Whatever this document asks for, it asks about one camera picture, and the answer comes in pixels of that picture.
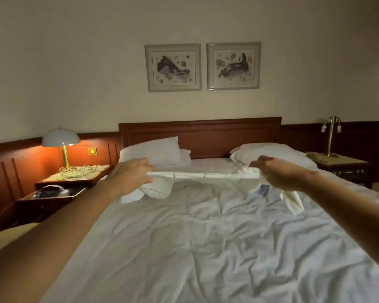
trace framed picture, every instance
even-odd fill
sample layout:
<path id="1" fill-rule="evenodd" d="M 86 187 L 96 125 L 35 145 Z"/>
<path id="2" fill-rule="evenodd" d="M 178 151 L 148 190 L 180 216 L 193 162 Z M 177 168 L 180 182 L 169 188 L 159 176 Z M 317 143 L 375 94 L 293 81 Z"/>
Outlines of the framed picture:
<path id="1" fill-rule="evenodd" d="M 208 44 L 208 90 L 260 87 L 261 42 Z"/>
<path id="2" fill-rule="evenodd" d="M 145 45 L 149 92 L 201 90 L 201 45 Z"/>

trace lamp shade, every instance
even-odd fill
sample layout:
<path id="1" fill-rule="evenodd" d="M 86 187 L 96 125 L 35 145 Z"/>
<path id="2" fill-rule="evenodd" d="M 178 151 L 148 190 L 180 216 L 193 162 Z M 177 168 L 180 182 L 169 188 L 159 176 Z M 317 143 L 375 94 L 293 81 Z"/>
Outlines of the lamp shade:
<path id="1" fill-rule="evenodd" d="M 61 147 L 63 145 L 74 145 L 79 142 L 80 138 L 78 135 L 65 128 L 57 128 L 42 137 L 42 146 L 44 147 Z"/>

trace nightstand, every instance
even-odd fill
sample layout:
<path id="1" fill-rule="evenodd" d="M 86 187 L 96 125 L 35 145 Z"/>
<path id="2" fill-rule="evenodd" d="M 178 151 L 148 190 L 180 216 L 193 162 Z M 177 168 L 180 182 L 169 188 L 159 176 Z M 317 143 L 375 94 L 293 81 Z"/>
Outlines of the nightstand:
<path id="1" fill-rule="evenodd" d="M 36 190 L 47 185 L 59 185 L 70 190 L 71 195 L 63 197 L 34 198 L 36 191 L 15 202 L 15 213 L 17 225 L 42 222 L 50 215 L 71 203 L 77 196 L 85 190 L 93 187 L 98 181 L 109 174 L 113 165 L 97 166 L 96 171 L 83 177 L 64 179 L 59 173 L 51 175 L 38 183 L 35 183 Z"/>
<path id="2" fill-rule="evenodd" d="M 319 169 L 334 173 L 349 182 L 364 184 L 366 188 L 372 188 L 369 162 L 338 154 L 336 158 L 329 158 L 326 154 L 317 152 L 307 152 L 306 155 L 317 164 Z"/>

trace person's right hand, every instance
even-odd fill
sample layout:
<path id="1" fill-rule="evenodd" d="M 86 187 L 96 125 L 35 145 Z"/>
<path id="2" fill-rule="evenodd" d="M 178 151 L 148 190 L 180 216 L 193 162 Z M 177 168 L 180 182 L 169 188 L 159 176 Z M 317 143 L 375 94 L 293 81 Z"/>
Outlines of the person's right hand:
<path id="1" fill-rule="evenodd" d="M 152 183 L 153 179 L 146 175 L 151 171 L 154 171 L 154 167 L 149 165 L 148 158 L 130 159 L 118 163 L 107 178 L 101 181 L 103 183 L 97 185 L 102 185 L 105 193 L 112 198 L 119 198 L 128 195 L 143 184 Z"/>
<path id="2" fill-rule="evenodd" d="M 286 160 L 264 155 L 252 161 L 250 167 L 259 168 L 268 183 L 286 191 L 303 191 L 308 176 L 316 173 Z"/>

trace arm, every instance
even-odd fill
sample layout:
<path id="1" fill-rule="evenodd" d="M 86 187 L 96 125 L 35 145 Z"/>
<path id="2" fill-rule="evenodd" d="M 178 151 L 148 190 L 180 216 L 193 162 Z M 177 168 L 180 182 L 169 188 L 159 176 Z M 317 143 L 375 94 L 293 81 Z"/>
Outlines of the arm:
<path id="1" fill-rule="evenodd" d="M 38 302 L 109 204 L 151 183 L 148 162 L 119 163 L 106 180 L 0 250 L 0 302 Z"/>
<path id="2" fill-rule="evenodd" d="M 259 168 L 275 187 L 307 194 L 379 264 L 378 203 L 282 159 L 260 156 L 250 167 Z"/>

